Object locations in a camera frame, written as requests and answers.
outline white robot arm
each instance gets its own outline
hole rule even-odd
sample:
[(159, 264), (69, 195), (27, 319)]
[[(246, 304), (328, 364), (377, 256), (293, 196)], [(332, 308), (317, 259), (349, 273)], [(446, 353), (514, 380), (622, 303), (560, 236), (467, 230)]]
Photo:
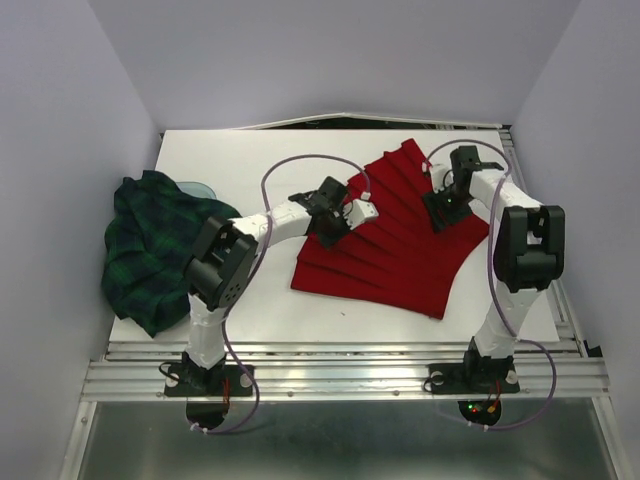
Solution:
[[(168, 378), (177, 383), (175, 396), (213, 394), (219, 387), (226, 357), (222, 323), (246, 289), (258, 252), (310, 234), (329, 248), (378, 217), (372, 203), (347, 201), (348, 195), (343, 184), (327, 177), (318, 190), (292, 195), (268, 212), (207, 220), (184, 272), (190, 285), (191, 328), (182, 362), (169, 370)], [(171, 396), (168, 386), (165, 393)]]
[(497, 278), (494, 301), (461, 364), (429, 365), (429, 390), (490, 393), (499, 384), (502, 393), (516, 393), (513, 354), (520, 328), (533, 302), (564, 269), (564, 211), (542, 205), (511, 182), (499, 188), (503, 168), (480, 161), (475, 146), (458, 147), (451, 153), (451, 166), (431, 165), (428, 173), (434, 192), (424, 200), (435, 232), (470, 215), (473, 199), (491, 210), (493, 222), (500, 222), (487, 262)]

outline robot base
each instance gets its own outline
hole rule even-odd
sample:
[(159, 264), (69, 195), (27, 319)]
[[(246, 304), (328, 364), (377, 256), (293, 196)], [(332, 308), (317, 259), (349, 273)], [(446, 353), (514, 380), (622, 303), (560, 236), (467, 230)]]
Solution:
[(509, 369), (503, 377), (478, 375), (469, 377), (461, 363), (433, 363), (429, 365), (430, 376), (424, 383), (424, 390), (434, 395), (473, 395), (497, 394), (496, 382), (500, 384), (500, 392), (518, 393), (520, 385), (514, 368)]
[[(253, 375), (255, 371), (253, 365), (245, 365), (245, 367)], [(247, 382), (248, 379), (243, 378), (244, 373), (240, 367), (225, 365), (224, 360), (210, 369), (204, 377), (194, 376), (193, 365), (185, 362), (171, 363), (167, 373), (181, 381), (176, 382), (167, 378), (164, 386), (166, 397), (222, 397), (226, 380), (229, 380), (229, 395), (231, 397), (250, 397), (253, 395), (253, 387)]]

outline screw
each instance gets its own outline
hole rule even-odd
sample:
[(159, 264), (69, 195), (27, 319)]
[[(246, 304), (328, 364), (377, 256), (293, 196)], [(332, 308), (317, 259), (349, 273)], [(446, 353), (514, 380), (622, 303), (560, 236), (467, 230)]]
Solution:
[(247, 376), (246, 373), (243, 373), (242, 375), (240, 375), (240, 386), (244, 388), (248, 388), (251, 386), (251, 380), (249, 380), (249, 377)]
[(515, 385), (518, 383), (518, 374), (513, 370), (509, 370), (509, 373), (507, 373), (507, 376), (505, 377), (505, 381), (511, 385)]
[(444, 383), (444, 375), (442, 375), (442, 372), (439, 371), (435, 371), (435, 372), (431, 372), (431, 383), (433, 383), (434, 385), (442, 385)]

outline metal frame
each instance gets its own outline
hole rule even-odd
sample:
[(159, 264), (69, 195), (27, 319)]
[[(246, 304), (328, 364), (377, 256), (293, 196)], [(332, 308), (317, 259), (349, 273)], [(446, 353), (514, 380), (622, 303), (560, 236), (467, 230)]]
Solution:
[[(507, 129), (498, 131), (505, 154), (514, 166), (515, 181), (526, 191), (510, 132)], [(620, 479), (632, 479), (633, 472), (613, 414), (604, 360), (587, 358), (583, 336), (561, 282), (553, 282), (549, 292), (559, 317), (556, 327), (560, 341), (546, 344), (558, 367), (556, 396), (593, 399), (615, 475)], [(184, 401), (164, 397), (165, 379), (158, 371), (160, 362), (178, 359), (184, 347), (180, 342), (113, 342), (101, 361), (89, 365), (61, 479), (78, 478), (98, 402)], [(467, 344), (237, 343), (234, 349), (243, 361), (258, 367), (256, 379), (265, 401), (425, 401), (442, 399), (422, 390), (428, 376), (426, 365), (459, 362)], [(522, 390), (509, 397), (547, 396), (550, 375), (546, 357), (517, 345), (516, 370)], [(251, 397), (234, 399), (252, 400)]]

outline metal floor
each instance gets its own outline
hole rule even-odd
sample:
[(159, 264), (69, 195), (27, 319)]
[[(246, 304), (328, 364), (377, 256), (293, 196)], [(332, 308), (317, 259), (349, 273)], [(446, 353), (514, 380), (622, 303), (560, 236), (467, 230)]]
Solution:
[[(451, 401), (264, 404), (247, 431), (220, 438), (190, 432), (181, 403), (105, 403), (80, 478), (615, 478), (588, 399), (557, 399), (540, 421), (509, 433), (471, 430), (436, 405), (457, 412)], [(506, 400), (501, 423), (540, 405)], [(233, 415), (248, 408), (236, 404)]]

